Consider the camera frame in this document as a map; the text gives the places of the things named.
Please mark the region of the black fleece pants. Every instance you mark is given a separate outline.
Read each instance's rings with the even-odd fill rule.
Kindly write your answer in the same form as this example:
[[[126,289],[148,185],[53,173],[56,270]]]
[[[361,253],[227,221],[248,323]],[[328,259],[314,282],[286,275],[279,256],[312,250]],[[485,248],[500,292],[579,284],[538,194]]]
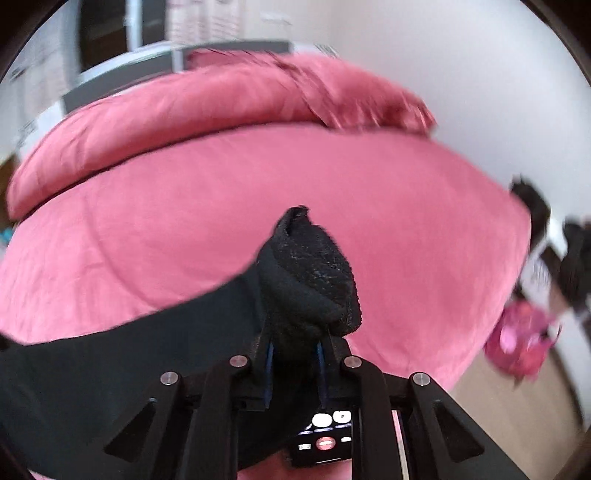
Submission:
[[[162,373],[211,369],[273,343],[270,408],[249,421],[239,464],[287,445],[318,411],[318,342],[362,322],[348,261],[307,208],[287,210],[256,261],[204,296],[114,329],[1,342],[1,437],[26,468],[61,478],[75,456]]]

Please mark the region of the pink bag on floor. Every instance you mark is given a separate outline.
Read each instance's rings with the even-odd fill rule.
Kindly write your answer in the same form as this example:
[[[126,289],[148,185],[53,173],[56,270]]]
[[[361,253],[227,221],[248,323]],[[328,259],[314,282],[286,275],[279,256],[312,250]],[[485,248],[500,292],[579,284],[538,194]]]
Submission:
[[[486,359],[518,385],[535,380],[556,344],[562,326],[557,318],[525,300],[513,301],[502,312],[484,345]]]

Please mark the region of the pink bed sheet mattress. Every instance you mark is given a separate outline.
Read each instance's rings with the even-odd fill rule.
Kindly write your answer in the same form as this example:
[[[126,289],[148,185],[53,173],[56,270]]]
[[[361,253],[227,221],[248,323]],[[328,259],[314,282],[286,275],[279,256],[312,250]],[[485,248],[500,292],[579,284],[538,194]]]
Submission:
[[[321,406],[318,344],[454,385],[530,244],[526,207],[397,128],[231,128],[181,142],[56,128],[15,173],[1,262],[1,435],[23,465],[91,479],[85,449],[146,388],[236,354],[270,376],[238,465],[277,456]]]

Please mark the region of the pink rolled comforter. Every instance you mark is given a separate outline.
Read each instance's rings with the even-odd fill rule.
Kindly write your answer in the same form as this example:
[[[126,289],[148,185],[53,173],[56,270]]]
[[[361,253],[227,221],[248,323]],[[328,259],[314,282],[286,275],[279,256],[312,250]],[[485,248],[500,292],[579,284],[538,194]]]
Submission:
[[[10,180],[10,219],[137,155],[240,126],[313,122],[428,136],[436,125],[418,96],[339,58],[207,49],[190,58],[190,70],[94,101],[53,127]]]

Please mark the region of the grey bed headboard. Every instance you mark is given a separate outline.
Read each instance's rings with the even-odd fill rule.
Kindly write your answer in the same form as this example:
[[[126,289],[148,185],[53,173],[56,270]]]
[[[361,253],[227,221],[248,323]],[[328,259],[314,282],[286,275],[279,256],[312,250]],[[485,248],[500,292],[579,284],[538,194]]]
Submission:
[[[84,72],[78,85],[62,96],[64,112],[69,114],[139,83],[182,72],[189,65],[190,53],[201,48],[286,54],[293,49],[293,43],[287,40],[245,40],[184,47],[159,45],[145,48],[138,54],[121,55]]]

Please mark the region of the dark window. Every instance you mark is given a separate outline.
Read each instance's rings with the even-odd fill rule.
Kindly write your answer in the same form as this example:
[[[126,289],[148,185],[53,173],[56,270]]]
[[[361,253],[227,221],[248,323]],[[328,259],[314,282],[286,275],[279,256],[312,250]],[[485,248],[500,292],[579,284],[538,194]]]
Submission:
[[[81,71],[165,40],[164,0],[83,0],[78,10]]]

